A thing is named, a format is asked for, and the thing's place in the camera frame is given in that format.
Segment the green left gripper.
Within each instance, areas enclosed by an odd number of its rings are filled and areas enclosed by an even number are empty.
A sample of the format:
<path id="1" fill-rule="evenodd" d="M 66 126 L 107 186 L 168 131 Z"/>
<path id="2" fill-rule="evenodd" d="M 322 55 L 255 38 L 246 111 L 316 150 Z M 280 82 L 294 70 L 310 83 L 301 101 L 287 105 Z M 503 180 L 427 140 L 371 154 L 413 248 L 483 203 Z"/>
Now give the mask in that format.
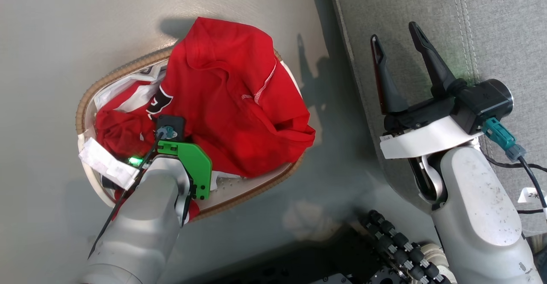
<path id="1" fill-rule="evenodd" d="M 195 185 L 194 197 L 207 200 L 210 196 L 212 161 L 209 156 L 194 143 L 159 141 L 158 153 L 176 156 L 184 166 Z"/>

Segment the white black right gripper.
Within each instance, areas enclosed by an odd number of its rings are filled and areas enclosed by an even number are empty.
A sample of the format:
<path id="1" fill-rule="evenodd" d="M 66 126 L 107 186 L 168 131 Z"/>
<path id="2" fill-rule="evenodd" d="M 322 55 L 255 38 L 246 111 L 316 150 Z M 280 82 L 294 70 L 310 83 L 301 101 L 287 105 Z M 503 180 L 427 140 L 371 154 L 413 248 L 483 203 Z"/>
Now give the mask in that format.
<path id="1" fill-rule="evenodd" d="M 408 27 L 432 82 L 433 97 L 446 97 L 456 77 L 419 25 L 411 21 Z M 467 134 L 451 117 L 452 97 L 429 99 L 408 109 L 408 102 L 391 77 L 387 56 L 375 34 L 371 36 L 371 51 L 380 109 L 386 115 L 385 133 L 380 138 L 380 149 L 385 159 L 417 158 L 451 149 L 482 135 L 481 132 Z"/>

